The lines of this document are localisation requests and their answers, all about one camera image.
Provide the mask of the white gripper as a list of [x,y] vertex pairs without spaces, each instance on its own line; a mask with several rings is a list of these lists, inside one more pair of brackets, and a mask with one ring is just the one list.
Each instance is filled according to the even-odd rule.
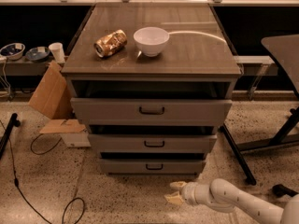
[[197,205],[196,197],[195,197],[195,189],[198,186],[195,182],[186,183],[184,181],[176,181],[170,183],[170,188],[181,191],[181,195],[178,191],[172,194],[165,194],[165,199],[171,203],[176,205],[186,204],[189,205]]

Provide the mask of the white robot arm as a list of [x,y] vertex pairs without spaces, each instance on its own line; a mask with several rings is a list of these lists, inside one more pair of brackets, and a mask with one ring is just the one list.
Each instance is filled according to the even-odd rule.
[[203,204],[223,213],[233,212],[237,207],[260,224],[299,224],[299,193],[281,184],[275,185],[272,191],[278,197],[291,196],[284,208],[259,199],[221,178],[209,184],[172,182],[170,187],[175,192],[164,197],[172,204]]

